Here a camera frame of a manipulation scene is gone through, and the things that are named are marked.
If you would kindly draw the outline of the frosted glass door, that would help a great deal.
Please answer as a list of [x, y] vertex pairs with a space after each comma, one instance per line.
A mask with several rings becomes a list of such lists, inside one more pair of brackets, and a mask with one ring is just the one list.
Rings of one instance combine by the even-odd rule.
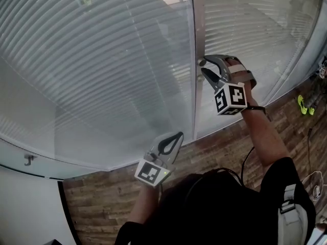
[[[24, 166], [26, 154], [37, 157], [30, 166]], [[60, 180], [108, 171], [86, 147], [62, 141], [53, 133], [17, 137], [0, 133], [0, 165]]]

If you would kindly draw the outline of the sliding glass door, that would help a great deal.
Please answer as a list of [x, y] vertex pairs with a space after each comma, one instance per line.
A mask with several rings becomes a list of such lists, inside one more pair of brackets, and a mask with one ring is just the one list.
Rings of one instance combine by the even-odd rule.
[[83, 167], [194, 132], [192, 0], [0, 0], [0, 139]]

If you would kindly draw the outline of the grey window frame post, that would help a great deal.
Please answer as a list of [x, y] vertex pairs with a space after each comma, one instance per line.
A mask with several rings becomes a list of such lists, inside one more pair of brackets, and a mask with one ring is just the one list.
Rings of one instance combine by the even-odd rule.
[[203, 82], [197, 81], [197, 76], [202, 75], [198, 60], [205, 54], [205, 0], [192, 0], [194, 13], [194, 38], [195, 38], [195, 107], [193, 140], [198, 139], [200, 129], [200, 109], [202, 100]]

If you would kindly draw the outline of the person's left forearm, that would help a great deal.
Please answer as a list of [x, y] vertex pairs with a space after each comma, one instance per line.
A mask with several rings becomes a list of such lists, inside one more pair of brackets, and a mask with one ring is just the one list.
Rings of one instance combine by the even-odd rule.
[[142, 185], [128, 217], [129, 222], [144, 224], [158, 206], [159, 189]]

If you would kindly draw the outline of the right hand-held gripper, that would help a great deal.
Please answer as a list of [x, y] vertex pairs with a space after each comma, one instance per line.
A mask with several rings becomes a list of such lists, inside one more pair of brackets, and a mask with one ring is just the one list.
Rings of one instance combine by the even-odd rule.
[[[224, 55], [206, 55], [203, 58], [217, 66], [220, 72], [229, 73]], [[201, 72], [214, 89], [218, 115], [236, 115], [247, 108], [244, 82], [236, 78], [223, 78], [210, 69], [202, 69]]]

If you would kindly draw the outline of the person's black shirt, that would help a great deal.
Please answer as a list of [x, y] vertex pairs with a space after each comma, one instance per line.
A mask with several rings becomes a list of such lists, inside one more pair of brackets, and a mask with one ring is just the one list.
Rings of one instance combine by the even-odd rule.
[[114, 245], [277, 245], [279, 217], [297, 212], [310, 237], [315, 207], [289, 157], [270, 166], [260, 191], [212, 170], [168, 189], [144, 223], [123, 224]]

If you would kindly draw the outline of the black skirting board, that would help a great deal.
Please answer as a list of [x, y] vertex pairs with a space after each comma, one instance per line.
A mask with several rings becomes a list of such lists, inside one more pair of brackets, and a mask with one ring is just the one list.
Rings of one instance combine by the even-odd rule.
[[71, 218], [71, 215], [70, 215], [70, 212], [69, 212], [69, 208], [68, 208], [65, 193], [64, 193], [63, 182], [58, 181], [57, 184], [58, 184], [58, 190], [59, 190], [59, 195], [60, 195], [60, 199], [61, 199], [61, 204], [62, 204], [62, 207], [63, 207], [63, 212], [64, 212], [64, 215], [66, 217], [68, 227], [69, 227], [69, 229], [71, 231], [71, 234], [73, 236], [73, 239], [74, 239], [76, 245], [82, 245], [81, 241], [80, 241], [80, 239], [78, 237], [77, 231], [75, 230], [74, 223], [72, 221], [72, 218]]

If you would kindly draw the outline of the person's right hand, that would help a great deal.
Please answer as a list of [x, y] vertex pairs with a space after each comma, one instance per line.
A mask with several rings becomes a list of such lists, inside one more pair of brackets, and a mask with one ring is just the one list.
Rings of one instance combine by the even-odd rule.
[[252, 72], [238, 58], [227, 57], [224, 61], [234, 82], [244, 83], [246, 88], [248, 87], [250, 90], [256, 86]]

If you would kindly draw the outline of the person's right forearm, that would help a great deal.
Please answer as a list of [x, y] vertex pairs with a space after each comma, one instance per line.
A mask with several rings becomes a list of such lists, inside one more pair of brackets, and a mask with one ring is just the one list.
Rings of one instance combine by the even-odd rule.
[[290, 154], [282, 138], [262, 110], [242, 111], [243, 120], [264, 171]]

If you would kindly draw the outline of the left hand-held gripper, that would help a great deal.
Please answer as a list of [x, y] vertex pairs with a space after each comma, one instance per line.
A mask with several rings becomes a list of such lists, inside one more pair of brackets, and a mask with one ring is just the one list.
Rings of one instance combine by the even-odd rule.
[[182, 143], [182, 132], [170, 132], [156, 137], [150, 151], [139, 161], [135, 178], [152, 187], [160, 185], [174, 171], [173, 163]]

